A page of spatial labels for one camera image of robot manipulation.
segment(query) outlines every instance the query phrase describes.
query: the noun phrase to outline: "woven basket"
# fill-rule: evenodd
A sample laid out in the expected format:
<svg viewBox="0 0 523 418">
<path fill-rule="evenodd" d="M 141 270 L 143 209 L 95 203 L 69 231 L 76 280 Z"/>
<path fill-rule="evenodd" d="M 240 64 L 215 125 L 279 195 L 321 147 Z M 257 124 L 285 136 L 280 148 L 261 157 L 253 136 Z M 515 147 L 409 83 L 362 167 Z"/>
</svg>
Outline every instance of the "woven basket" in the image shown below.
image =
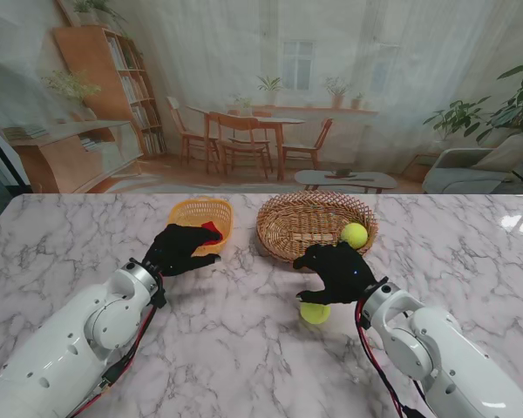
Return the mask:
<svg viewBox="0 0 523 418">
<path fill-rule="evenodd" d="M 260 242 L 277 259 L 293 261 L 314 244 L 335 244 L 345 225 L 357 222 L 368 231 L 366 253 L 377 235 L 372 210 L 349 195 L 336 192 L 281 194 L 260 209 L 257 233 Z"/>
<path fill-rule="evenodd" d="M 221 199 L 188 199 L 176 205 L 168 216 L 169 224 L 180 226 L 202 226 L 212 221 L 223 235 L 223 241 L 211 246 L 200 246 L 195 255 L 218 254 L 233 232 L 233 207 Z"/>
</svg>

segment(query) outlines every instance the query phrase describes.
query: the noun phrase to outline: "yellow tennis ball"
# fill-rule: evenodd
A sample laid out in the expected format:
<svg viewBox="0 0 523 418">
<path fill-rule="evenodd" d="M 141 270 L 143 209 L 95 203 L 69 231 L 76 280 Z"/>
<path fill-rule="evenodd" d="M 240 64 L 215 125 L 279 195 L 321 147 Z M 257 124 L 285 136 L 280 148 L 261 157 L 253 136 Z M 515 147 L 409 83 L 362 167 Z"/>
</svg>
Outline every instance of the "yellow tennis ball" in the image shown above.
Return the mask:
<svg viewBox="0 0 523 418">
<path fill-rule="evenodd" d="M 330 312 L 331 308 L 328 305 L 300 302 L 300 316 L 312 325 L 323 324 L 329 318 Z"/>
<path fill-rule="evenodd" d="M 341 231 L 341 241 L 347 241 L 355 250 L 368 241 L 368 231 L 357 223 L 347 224 Z"/>
</svg>

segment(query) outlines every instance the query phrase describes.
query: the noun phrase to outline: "robotic hand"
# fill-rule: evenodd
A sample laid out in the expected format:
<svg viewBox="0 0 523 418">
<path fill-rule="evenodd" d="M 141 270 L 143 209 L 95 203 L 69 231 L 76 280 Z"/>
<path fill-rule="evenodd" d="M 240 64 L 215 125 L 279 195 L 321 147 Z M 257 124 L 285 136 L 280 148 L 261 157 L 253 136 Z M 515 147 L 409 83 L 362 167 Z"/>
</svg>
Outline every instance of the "robotic hand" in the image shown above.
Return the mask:
<svg viewBox="0 0 523 418">
<path fill-rule="evenodd" d="M 310 268 L 325 285 L 320 292 L 300 292 L 296 296 L 300 301 L 324 305 L 357 302 L 355 319 L 363 350 L 390 391 L 400 417 L 423 415 L 400 402 L 371 352 L 364 329 L 377 330 L 391 362 L 415 381 L 438 418 L 523 417 L 521 390 L 487 353 L 462 335 L 450 313 L 425 307 L 406 291 L 387 283 L 387 278 L 376 282 L 363 257 L 347 243 L 311 246 L 293 267 Z M 399 314 L 408 318 L 408 329 L 388 324 Z"/>
<path fill-rule="evenodd" d="M 130 259 L 105 284 L 78 293 L 3 365 L 0 418 L 74 417 L 93 404 L 130 367 L 157 308 L 166 304 L 161 275 L 213 264 L 219 256 L 192 254 L 220 237 L 204 228 L 169 225 L 141 263 Z M 141 321 L 148 304 L 153 307 Z M 126 354 L 111 364 L 115 349 L 132 339 Z"/>
</svg>

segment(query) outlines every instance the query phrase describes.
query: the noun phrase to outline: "red cloth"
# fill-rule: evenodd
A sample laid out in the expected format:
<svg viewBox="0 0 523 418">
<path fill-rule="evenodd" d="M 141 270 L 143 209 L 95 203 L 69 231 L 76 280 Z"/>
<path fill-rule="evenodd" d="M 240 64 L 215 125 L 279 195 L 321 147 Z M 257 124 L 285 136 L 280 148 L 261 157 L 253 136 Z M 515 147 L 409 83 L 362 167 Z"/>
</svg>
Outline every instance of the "red cloth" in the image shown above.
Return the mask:
<svg viewBox="0 0 523 418">
<path fill-rule="evenodd" d="M 217 226 L 212 221 L 209 221 L 201 226 L 202 228 L 206 228 L 209 231 L 213 231 L 214 233 L 218 233 L 221 237 L 216 241 L 208 241 L 204 244 L 204 246 L 214 246 L 215 244 L 219 244 L 221 241 L 223 241 L 223 234 L 217 229 Z"/>
</svg>

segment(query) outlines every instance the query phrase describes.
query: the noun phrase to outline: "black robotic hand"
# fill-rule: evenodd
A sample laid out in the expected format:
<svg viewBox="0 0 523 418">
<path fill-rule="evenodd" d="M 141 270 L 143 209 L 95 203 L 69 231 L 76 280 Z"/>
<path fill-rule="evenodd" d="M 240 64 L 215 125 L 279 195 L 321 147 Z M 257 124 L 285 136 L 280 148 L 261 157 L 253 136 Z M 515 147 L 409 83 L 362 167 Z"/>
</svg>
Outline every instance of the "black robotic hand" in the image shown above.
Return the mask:
<svg viewBox="0 0 523 418">
<path fill-rule="evenodd" d="M 309 246 L 293 267 L 315 271 L 325 285 L 319 292 L 304 290 L 297 294 L 296 298 L 301 302 L 351 303 L 358 300 L 368 286 L 377 283 L 363 256 L 346 242 L 337 246 Z"/>
<path fill-rule="evenodd" d="M 221 257 L 217 254 L 192 257 L 192 254 L 198 246 L 220 238 L 219 233 L 206 228 L 169 224 L 162 233 L 155 237 L 142 264 L 164 276 L 176 276 L 196 268 L 209 266 L 220 260 Z"/>
</svg>

